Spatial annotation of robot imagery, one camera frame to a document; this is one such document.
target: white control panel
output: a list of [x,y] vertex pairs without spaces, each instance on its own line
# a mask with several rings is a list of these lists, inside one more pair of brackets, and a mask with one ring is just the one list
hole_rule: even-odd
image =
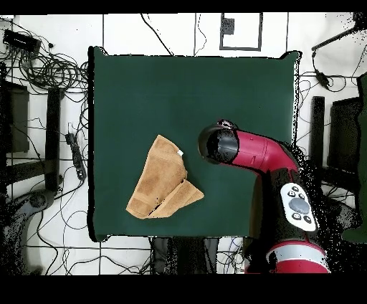
[[316,223],[305,191],[300,185],[285,184],[280,189],[285,217],[289,223],[305,231],[315,231]]

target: floor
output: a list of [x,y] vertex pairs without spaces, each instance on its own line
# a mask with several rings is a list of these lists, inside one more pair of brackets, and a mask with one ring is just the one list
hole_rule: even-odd
[[[220,14],[191,13],[191,14],[144,14],[145,20],[157,32],[169,51],[177,55],[185,56],[211,56],[220,55],[224,57],[257,56],[257,57],[280,57],[284,52],[298,50],[302,52],[300,62],[301,90],[303,91],[304,103],[300,114],[303,120],[308,121],[310,117],[310,100],[314,95],[325,96],[325,124],[330,120],[330,105],[335,100],[351,98],[358,95],[356,86],[350,78],[346,78],[346,87],[340,92],[329,92],[317,85],[313,77],[313,64],[311,58],[311,47],[324,41],[347,28],[351,28],[351,13],[264,13],[262,28],[262,51],[224,51],[219,50],[219,27]],[[242,20],[246,24],[246,14],[230,14],[227,18]],[[108,54],[167,54],[155,34],[143,22],[140,14],[108,14],[108,15],[41,15],[41,16],[16,16],[15,24],[42,36],[43,42],[49,40],[54,47],[53,53],[67,54],[75,59],[80,66],[87,61],[87,48],[89,46],[103,46]],[[13,25],[15,31],[21,31]],[[0,29],[11,28],[7,22],[0,20]],[[358,61],[361,57],[366,41],[363,40],[364,33],[354,34],[321,48],[316,57],[315,65],[318,70],[326,75],[343,75],[354,77],[366,71],[366,65],[361,63],[358,69]],[[253,38],[251,34],[246,39],[235,37],[239,46],[251,47]],[[19,71],[13,69],[13,81],[19,83],[15,77],[19,77]],[[334,90],[343,87],[343,78],[334,79]],[[81,94],[72,94],[73,99],[81,99]],[[29,119],[39,118],[45,124],[46,109],[44,104],[47,97],[31,95],[29,101]],[[79,122],[80,104],[65,98],[62,101],[61,132],[66,133],[68,128],[76,128]],[[39,128],[38,120],[32,120],[29,125]],[[308,123],[299,119],[297,137],[305,135],[309,131]],[[324,162],[328,152],[328,126],[325,127]],[[29,137],[33,140],[41,157],[44,157],[45,132],[40,129],[29,129]],[[78,140],[81,149],[88,144],[88,134],[85,137],[80,133]],[[308,136],[298,141],[298,145],[308,153]],[[66,143],[60,143],[60,172],[65,172],[72,162],[70,147]],[[32,149],[28,153],[16,153],[18,158],[36,158]],[[26,160],[14,159],[13,163]],[[71,168],[65,175],[64,192],[74,189],[78,185],[75,170]],[[42,176],[15,183],[9,186],[8,194],[17,197],[36,183],[43,180]],[[42,188],[42,183],[35,187]],[[137,265],[141,267],[150,254],[150,245],[145,237],[111,237],[108,241],[94,243],[90,240],[86,225],[87,211],[87,182],[75,192],[62,201],[56,201],[44,212],[40,234],[47,242],[57,247],[58,256],[49,269],[48,274],[65,275],[66,270],[62,266],[63,247],[66,248],[67,269],[73,275],[117,275],[125,268],[117,264],[130,267]],[[339,189],[335,194],[344,194]],[[68,219],[69,227],[63,222],[59,210],[67,202],[62,213],[64,219]],[[353,197],[348,197],[346,204],[353,206]],[[41,265],[43,274],[55,258],[54,249],[46,246],[35,234],[40,221],[40,214],[36,214],[28,229],[27,252],[29,263],[33,266]],[[241,244],[241,238],[225,237],[220,240],[217,271],[218,273],[233,273],[232,266],[223,266],[227,260],[227,251],[236,252]]]

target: brown cloth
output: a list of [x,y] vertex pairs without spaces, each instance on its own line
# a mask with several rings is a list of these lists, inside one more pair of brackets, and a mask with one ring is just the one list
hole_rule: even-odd
[[169,217],[204,197],[187,178],[178,147],[158,135],[126,210],[139,219]]

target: green table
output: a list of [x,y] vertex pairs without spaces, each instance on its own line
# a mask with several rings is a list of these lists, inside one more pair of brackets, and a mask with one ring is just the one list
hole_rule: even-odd
[[[226,118],[290,141],[299,56],[107,56],[94,48],[95,235],[248,235],[255,174],[203,161],[197,138]],[[205,197],[169,218],[136,219],[125,208],[158,134],[184,152],[188,180]]]
[[356,199],[356,206],[361,214],[362,225],[357,229],[348,229],[343,233],[343,239],[349,242],[367,243],[367,73],[357,79],[359,95],[363,100],[363,108],[358,119],[361,131],[358,178],[361,188]]

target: white floor tile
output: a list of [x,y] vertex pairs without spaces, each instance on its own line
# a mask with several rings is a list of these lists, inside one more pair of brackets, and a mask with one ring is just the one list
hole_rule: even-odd
[[150,250],[102,250],[102,255],[108,256],[113,262],[116,262],[123,267],[117,266],[108,259],[103,258],[101,262],[101,274],[128,275],[130,274],[129,270],[131,272],[139,272],[139,269],[141,269],[145,263],[149,263],[150,254]]
[[[143,14],[166,47],[175,55],[191,56],[194,49],[195,14]],[[108,54],[169,55],[140,14],[105,15]]]
[[[314,71],[312,47],[354,25],[351,14],[290,13],[288,49],[302,52],[300,74]],[[315,56],[316,68],[325,75],[351,76],[366,45],[365,36],[365,31],[362,31],[321,47]],[[362,72],[363,67],[360,67],[356,76]]]
[[151,245],[147,237],[112,236],[106,242],[102,243],[102,247],[150,249]]

